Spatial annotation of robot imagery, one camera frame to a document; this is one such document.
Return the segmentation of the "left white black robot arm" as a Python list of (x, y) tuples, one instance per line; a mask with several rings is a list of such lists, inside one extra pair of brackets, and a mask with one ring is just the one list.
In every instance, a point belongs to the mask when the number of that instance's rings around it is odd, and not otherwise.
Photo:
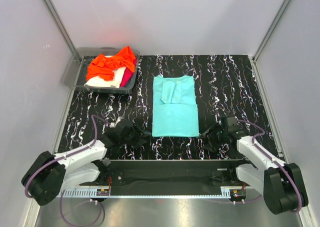
[(98, 118), (91, 116), (94, 138), (89, 143), (62, 153), (44, 151), (36, 158), (21, 179), (27, 198), (44, 206), (69, 188), (111, 184), (109, 151), (123, 146), (139, 148), (151, 136), (149, 131), (121, 117), (105, 133), (99, 134)]

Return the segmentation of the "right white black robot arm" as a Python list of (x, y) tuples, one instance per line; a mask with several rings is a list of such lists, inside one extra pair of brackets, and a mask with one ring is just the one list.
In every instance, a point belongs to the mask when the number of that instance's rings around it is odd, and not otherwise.
[(265, 134), (250, 135), (241, 126), (242, 120), (235, 116), (224, 116), (199, 135), (204, 149), (213, 152), (227, 144), (249, 160), (227, 172), (228, 182), (239, 185), (241, 182), (260, 193), (268, 209), (275, 215), (285, 212), (298, 213), (309, 205), (303, 175), (295, 163), (286, 163), (266, 150), (257, 140)]

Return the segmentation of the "teal t shirt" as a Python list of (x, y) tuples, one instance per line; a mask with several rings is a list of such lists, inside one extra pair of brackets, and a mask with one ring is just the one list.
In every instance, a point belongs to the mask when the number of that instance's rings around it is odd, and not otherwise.
[(198, 137), (199, 114), (192, 76), (153, 78), (153, 137)]

